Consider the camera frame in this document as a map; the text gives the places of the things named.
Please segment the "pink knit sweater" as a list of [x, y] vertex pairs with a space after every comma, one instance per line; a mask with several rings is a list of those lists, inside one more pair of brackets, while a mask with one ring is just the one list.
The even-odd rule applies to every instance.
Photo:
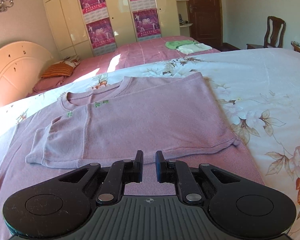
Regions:
[[2, 208], [13, 193], [89, 163], [103, 167], [144, 153], [145, 181], [127, 194], [172, 194], [155, 181], [157, 151], [189, 166], [211, 163], [261, 183], [251, 154], [227, 126], [203, 76], [124, 77], [85, 93], [67, 93], [0, 138]]

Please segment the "pink folded pillow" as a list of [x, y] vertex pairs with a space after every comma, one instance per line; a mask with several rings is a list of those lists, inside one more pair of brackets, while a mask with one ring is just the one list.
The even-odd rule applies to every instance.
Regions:
[[34, 85], [32, 91], [35, 93], [41, 93], [57, 88], [63, 83], [64, 79], [64, 76], [42, 78]]

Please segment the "orange striped pillow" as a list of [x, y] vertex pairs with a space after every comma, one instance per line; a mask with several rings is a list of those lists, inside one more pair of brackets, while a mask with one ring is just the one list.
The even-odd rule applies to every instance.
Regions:
[[66, 63], [57, 63], [51, 65], [47, 70], [41, 75], [41, 78], [51, 78], [59, 76], [71, 76], [74, 68]]

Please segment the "white floral bed sheet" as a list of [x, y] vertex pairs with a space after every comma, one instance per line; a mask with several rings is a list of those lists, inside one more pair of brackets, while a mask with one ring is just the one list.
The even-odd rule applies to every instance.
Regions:
[[286, 49], [238, 50], [120, 69], [122, 58], [111, 57], [113, 70], [93, 66], [61, 87], [1, 107], [0, 164], [16, 125], [67, 92], [112, 85], [124, 76], [176, 78], [200, 72], [233, 131], [249, 148], [263, 181], [296, 204], [290, 235], [300, 239], [300, 54]]

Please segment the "pink checked bed cover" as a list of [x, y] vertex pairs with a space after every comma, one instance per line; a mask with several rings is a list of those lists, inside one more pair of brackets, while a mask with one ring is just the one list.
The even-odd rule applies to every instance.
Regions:
[[[59, 87], [72, 83], [77, 79], [81, 79], [85, 75], [91, 74], [94, 76], [123, 68], [135, 67], [141, 64], [185, 57], [186, 54], [177, 50], [170, 50], [165, 46], [166, 42], [177, 40], [194, 39], [186, 36], [155, 38], [124, 45], [117, 48], [114, 52], [81, 60], [78, 66], [74, 68], [71, 76], [64, 76], [65, 79]], [[27, 96], [29, 97], [37, 94], [40, 93], [31, 91]]]

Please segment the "white folded cloth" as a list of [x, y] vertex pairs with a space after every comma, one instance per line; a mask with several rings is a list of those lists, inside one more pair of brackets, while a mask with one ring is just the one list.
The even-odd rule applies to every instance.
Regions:
[[189, 54], [194, 54], [194, 53], [198, 53], [198, 52], [203, 52], [203, 51], [208, 51], [211, 50], [212, 47], [205, 45], [203, 43], [196, 43], [196, 44], [185, 44], [182, 46], [179, 46], [177, 48], [177, 51], [189, 55]]

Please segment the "green folded cloth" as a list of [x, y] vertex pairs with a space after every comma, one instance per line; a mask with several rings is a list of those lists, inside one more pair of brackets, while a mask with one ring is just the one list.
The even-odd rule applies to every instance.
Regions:
[[177, 50], [181, 46], [197, 44], [195, 40], [177, 40], [177, 41], [168, 41], [165, 43], [166, 48], [170, 50]]

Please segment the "lower left purple poster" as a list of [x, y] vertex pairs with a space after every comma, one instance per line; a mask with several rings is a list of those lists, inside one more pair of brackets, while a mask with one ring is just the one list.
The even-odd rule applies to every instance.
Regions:
[[114, 52], [117, 48], [110, 19], [104, 18], [86, 25], [94, 56]]

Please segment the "lower right purple poster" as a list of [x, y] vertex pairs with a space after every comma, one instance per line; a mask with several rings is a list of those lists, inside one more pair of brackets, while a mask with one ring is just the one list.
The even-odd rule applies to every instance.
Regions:
[[157, 9], [135, 11], [133, 18], [139, 42], [161, 37]]

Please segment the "cream arched headboard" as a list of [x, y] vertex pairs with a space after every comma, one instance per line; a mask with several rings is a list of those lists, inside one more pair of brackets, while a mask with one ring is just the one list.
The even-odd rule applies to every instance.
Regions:
[[0, 107], [25, 98], [54, 62], [47, 49], [33, 42], [12, 42], [0, 48]]

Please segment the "cream corner shelf unit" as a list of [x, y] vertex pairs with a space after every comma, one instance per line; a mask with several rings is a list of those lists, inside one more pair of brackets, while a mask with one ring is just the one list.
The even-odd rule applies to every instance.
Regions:
[[189, 17], [189, 0], [176, 0], [177, 11], [180, 16], [180, 34], [181, 36], [191, 36], [192, 23]]

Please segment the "dark brown wooden door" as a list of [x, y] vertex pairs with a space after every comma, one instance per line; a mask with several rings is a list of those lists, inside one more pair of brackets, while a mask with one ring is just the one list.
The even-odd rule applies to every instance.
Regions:
[[223, 44], [221, 0], [188, 1], [190, 36], [200, 43], [219, 49]]

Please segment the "upper left purple poster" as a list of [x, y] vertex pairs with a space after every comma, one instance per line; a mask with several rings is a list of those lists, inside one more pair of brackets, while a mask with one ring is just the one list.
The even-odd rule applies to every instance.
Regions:
[[79, 0], [86, 24], [108, 18], [106, 0]]

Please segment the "dark wooden chair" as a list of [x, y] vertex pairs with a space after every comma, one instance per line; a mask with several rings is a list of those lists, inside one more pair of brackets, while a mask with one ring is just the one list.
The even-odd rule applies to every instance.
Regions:
[[247, 49], [283, 48], [286, 22], [275, 16], [267, 17], [267, 31], [263, 45], [247, 44]]

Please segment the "cream wardrobe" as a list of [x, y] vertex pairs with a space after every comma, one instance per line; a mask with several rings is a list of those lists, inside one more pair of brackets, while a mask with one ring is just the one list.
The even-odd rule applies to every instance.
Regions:
[[[79, 0], [43, 0], [50, 29], [62, 57], [93, 55]], [[176, 0], [155, 0], [161, 37], [179, 36]], [[117, 48], [138, 42], [130, 0], [106, 0]]]

